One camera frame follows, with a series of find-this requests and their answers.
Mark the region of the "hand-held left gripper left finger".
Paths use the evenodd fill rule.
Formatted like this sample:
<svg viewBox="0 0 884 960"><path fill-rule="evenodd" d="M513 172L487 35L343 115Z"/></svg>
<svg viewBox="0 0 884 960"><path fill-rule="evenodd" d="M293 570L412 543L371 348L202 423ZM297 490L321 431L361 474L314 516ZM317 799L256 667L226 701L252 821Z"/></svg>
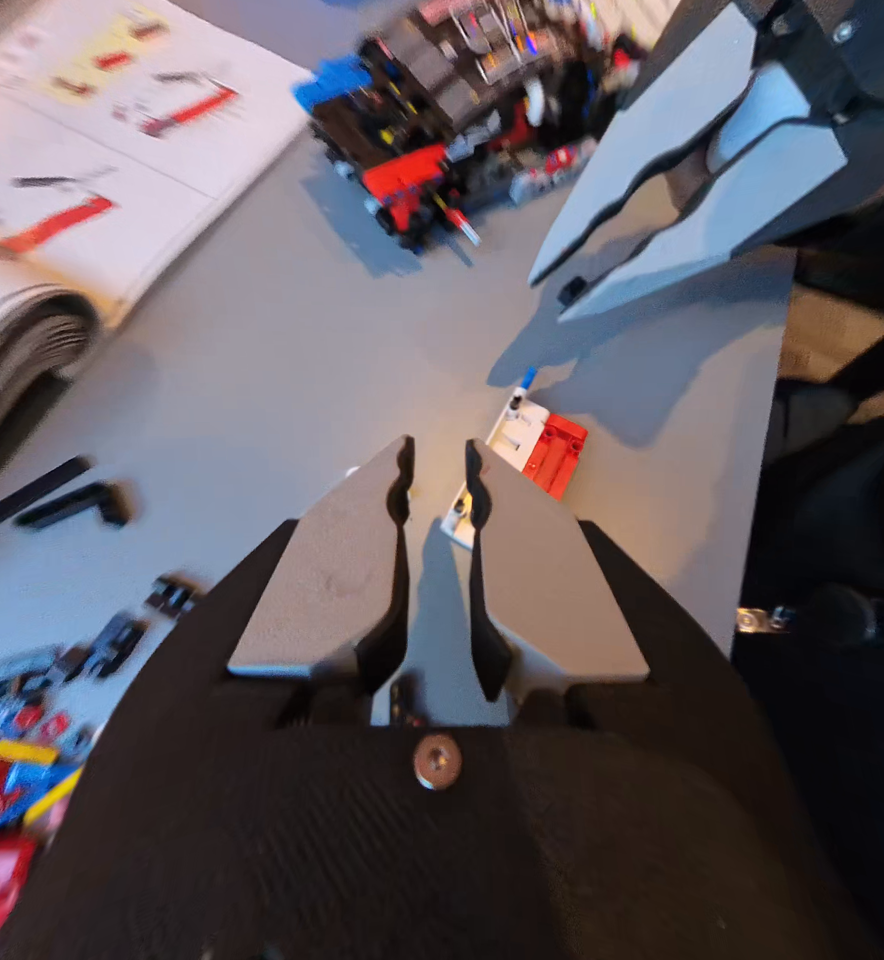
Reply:
<svg viewBox="0 0 884 960"><path fill-rule="evenodd" d="M297 520L241 633L229 673L379 690L407 650L404 525L415 442L402 435Z"/></svg>

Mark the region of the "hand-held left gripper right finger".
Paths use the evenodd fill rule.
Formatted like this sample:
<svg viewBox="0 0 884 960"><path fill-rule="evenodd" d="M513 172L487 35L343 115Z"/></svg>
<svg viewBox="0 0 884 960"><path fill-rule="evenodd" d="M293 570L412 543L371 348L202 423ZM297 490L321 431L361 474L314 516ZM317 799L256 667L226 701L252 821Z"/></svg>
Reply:
<svg viewBox="0 0 884 960"><path fill-rule="evenodd" d="M472 665L488 702L638 684L650 668L576 516L473 438Z"/></svg>

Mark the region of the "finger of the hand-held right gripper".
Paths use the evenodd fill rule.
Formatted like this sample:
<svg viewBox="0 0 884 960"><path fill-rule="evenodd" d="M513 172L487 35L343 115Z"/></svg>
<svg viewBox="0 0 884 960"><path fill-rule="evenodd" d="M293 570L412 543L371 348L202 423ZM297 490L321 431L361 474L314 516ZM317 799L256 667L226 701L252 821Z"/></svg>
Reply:
<svg viewBox="0 0 884 960"><path fill-rule="evenodd" d="M708 150L711 176L687 212L575 296L568 323L627 306L730 260L743 242L840 171L847 158L831 125L784 66L760 67Z"/></svg>
<svg viewBox="0 0 884 960"><path fill-rule="evenodd" d="M748 86L756 28L736 4L704 16L678 8L681 19L662 40L687 43L663 66L652 53L649 71L632 89L556 220L544 237L528 283L546 280L624 207L640 185L674 166L734 106Z"/></svg>

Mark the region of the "red and white panel assembly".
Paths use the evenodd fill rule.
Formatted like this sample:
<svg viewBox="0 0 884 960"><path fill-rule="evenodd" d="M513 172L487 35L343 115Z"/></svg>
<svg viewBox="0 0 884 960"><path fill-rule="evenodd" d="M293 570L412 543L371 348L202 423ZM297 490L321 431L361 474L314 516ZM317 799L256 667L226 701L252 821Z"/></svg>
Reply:
<svg viewBox="0 0 884 960"><path fill-rule="evenodd" d="M486 444L518 473L561 501L579 464L588 431L532 402L516 387Z"/></svg>

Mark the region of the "pile of small toy bricks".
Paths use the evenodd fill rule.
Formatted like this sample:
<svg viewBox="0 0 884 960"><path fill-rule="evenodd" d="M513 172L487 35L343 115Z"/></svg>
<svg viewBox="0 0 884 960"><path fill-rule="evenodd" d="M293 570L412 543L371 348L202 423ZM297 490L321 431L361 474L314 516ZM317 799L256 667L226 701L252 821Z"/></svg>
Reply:
<svg viewBox="0 0 884 960"><path fill-rule="evenodd" d="M149 627L122 612L90 641L0 658L0 929L64 819L97 738L95 726L62 707L64 691L115 676Z"/></svg>

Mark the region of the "instruction booklet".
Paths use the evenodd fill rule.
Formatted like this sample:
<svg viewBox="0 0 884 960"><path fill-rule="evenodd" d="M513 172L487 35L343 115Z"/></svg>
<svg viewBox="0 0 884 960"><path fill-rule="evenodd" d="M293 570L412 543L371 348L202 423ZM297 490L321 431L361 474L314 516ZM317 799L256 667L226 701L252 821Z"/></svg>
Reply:
<svg viewBox="0 0 884 960"><path fill-rule="evenodd" d="M172 2L37 2L0 27L0 427L300 134L310 77Z"/></svg>

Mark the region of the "grey desk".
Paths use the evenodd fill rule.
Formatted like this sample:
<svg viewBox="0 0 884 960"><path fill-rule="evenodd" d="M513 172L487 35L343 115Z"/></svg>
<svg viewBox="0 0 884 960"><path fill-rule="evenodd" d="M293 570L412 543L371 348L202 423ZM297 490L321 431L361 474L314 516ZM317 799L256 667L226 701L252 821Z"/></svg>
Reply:
<svg viewBox="0 0 884 960"><path fill-rule="evenodd" d="M206 597L114 692L0 958L709 958L804 952L793 869L726 773L623 736L509 725L472 665L472 497L527 369L528 397L588 431L561 501L650 674L574 696L667 694L667 646L735 688L725 655L756 504L795 256L765 248L559 322L674 215L657 176L536 286L568 196L485 215L481 249L417 259L309 133L177 259L1 477L92 454L135 494L112 532L0 530L0 642L93 639L161 573ZM297 520L402 435L407 650L355 682L242 678L228 662ZM414 679L423 727L389 726Z"/></svg>

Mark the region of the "black pin connector block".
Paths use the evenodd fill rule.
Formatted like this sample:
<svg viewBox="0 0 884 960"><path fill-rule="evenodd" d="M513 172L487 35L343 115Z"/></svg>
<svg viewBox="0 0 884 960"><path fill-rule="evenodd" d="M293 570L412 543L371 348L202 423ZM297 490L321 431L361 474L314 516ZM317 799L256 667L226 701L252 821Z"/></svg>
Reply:
<svg viewBox="0 0 884 960"><path fill-rule="evenodd" d="M178 621L189 614L206 597L195 582L174 573L157 577L143 601L154 615Z"/></svg>

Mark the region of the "metal chair part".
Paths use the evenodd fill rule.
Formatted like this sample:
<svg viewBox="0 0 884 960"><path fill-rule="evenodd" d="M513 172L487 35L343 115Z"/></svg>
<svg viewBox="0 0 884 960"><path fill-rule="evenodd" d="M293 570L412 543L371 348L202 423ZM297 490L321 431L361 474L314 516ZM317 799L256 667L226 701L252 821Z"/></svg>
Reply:
<svg viewBox="0 0 884 960"><path fill-rule="evenodd" d="M741 606L736 611L735 630L740 635L782 635L791 630L795 619L796 610L790 606Z"/></svg>

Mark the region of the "partly built toy car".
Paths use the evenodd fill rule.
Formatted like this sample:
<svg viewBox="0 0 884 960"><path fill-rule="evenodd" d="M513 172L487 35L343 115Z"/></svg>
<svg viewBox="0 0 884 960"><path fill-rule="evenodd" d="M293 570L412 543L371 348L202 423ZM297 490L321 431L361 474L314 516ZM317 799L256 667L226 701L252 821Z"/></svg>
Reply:
<svg viewBox="0 0 884 960"><path fill-rule="evenodd" d="M583 171L672 2L417 2L295 86L333 170L400 248Z"/></svg>

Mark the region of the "long black flat tile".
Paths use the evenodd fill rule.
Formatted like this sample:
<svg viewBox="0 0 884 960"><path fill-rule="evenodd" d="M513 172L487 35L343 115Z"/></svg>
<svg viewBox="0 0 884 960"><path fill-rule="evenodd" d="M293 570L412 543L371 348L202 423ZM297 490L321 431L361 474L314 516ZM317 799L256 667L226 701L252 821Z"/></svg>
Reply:
<svg viewBox="0 0 884 960"><path fill-rule="evenodd" d="M0 525L81 477L93 467L88 457L73 457L0 500Z"/></svg>

